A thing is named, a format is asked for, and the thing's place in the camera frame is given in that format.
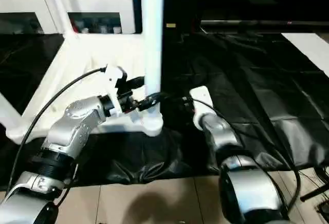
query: white cabinet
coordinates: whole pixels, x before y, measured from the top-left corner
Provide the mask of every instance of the white cabinet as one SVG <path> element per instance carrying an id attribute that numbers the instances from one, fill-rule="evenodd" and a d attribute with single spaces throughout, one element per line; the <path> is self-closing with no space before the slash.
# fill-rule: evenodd
<path id="1" fill-rule="evenodd" d="M 135 32 L 133 0 L 63 0 L 72 23 L 96 33 Z M 0 33 L 19 33 L 34 28 L 38 33 L 62 33 L 53 0 L 0 0 Z"/>
<path id="2" fill-rule="evenodd" d="M 57 33 L 45 0 L 0 0 L 0 33 Z"/>
<path id="3" fill-rule="evenodd" d="M 62 33 L 63 29 L 53 0 L 45 1 L 59 33 Z M 63 3 L 71 22 L 78 27 L 79 31 L 84 26 L 90 31 L 92 25 L 86 25 L 86 23 L 97 20 L 98 27 L 102 26 L 101 21 L 104 21 L 106 27 L 121 27 L 123 34 L 135 32 L 132 0 L 63 0 Z"/>

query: white metal frame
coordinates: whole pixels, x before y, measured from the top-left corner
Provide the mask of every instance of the white metal frame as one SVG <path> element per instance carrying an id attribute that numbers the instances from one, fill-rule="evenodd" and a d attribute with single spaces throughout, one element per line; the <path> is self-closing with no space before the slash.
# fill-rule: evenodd
<path id="1" fill-rule="evenodd" d="M 0 95 L 0 122 L 6 135 L 20 144 L 29 124 L 45 103 L 65 84 L 91 69 L 106 64 L 119 65 L 129 78 L 145 76 L 145 88 L 134 92 L 134 97 L 160 91 L 163 0 L 142 0 L 143 34 L 78 34 L 73 32 L 62 0 L 54 0 L 65 40 L 48 68 L 22 116 Z M 35 126 L 29 141 L 45 137 L 50 127 L 71 102 L 106 93 L 102 74 L 90 76 L 72 86 L 44 113 Z M 159 105 L 129 116 L 108 118 L 93 133 L 144 132 L 156 136 L 163 125 Z"/>

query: white base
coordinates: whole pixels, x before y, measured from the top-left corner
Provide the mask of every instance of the white base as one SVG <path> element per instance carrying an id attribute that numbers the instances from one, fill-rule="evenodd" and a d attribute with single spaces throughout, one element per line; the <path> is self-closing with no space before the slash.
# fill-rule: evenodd
<path id="1" fill-rule="evenodd" d="M 105 65 L 121 66 L 128 80 L 144 76 L 144 40 L 142 35 L 69 34 L 43 77 L 38 89 L 26 107 L 22 117 L 25 125 L 7 129 L 7 136 L 15 143 L 21 140 L 35 115 L 62 87 L 81 74 Z M 45 137 L 50 127 L 63 116 L 64 109 L 72 102 L 91 96 L 105 95 L 103 73 L 93 74 L 69 88 L 44 112 L 28 141 Z M 133 91 L 137 100 L 145 98 L 145 88 Z M 162 116 L 148 117 L 147 112 L 132 112 L 123 117 L 109 117 L 92 133 L 145 132 L 156 136 L 163 125 Z"/>

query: glass cabinet door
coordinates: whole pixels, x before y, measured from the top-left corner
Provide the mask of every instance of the glass cabinet door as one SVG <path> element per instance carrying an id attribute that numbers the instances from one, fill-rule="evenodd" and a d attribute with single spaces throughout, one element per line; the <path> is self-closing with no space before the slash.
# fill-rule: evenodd
<path id="1" fill-rule="evenodd" d="M 0 13 L 0 34 L 43 34 L 34 12 Z"/>
<path id="2" fill-rule="evenodd" d="M 57 31 L 45 0 L 0 0 L 0 34 Z"/>
<path id="3" fill-rule="evenodd" d="M 79 33 L 122 33 L 119 12 L 69 12 L 68 16 Z"/>

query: black stand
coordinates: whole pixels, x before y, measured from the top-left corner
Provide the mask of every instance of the black stand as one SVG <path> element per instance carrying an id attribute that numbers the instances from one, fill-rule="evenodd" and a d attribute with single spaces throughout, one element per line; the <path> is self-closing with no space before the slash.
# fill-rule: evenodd
<path id="1" fill-rule="evenodd" d="M 315 189 L 314 191 L 312 191 L 312 192 L 310 192 L 310 193 L 307 193 L 307 194 L 304 195 L 304 196 L 301 196 L 301 197 L 300 197 L 300 200 L 301 200 L 302 202 L 305 202 L 306 200 L 309 200 L 309 199 L 312 198 L 312 197 L 318 196 L 318 195 L 324 193 L 324 192 L 327 191 L 327 190 L 329 190 L 329 183 L 327 183 L 327 184 L 325 184 L 325 185 L 323 185 L 323 186 L 321 186 L 321 187 Z"/>

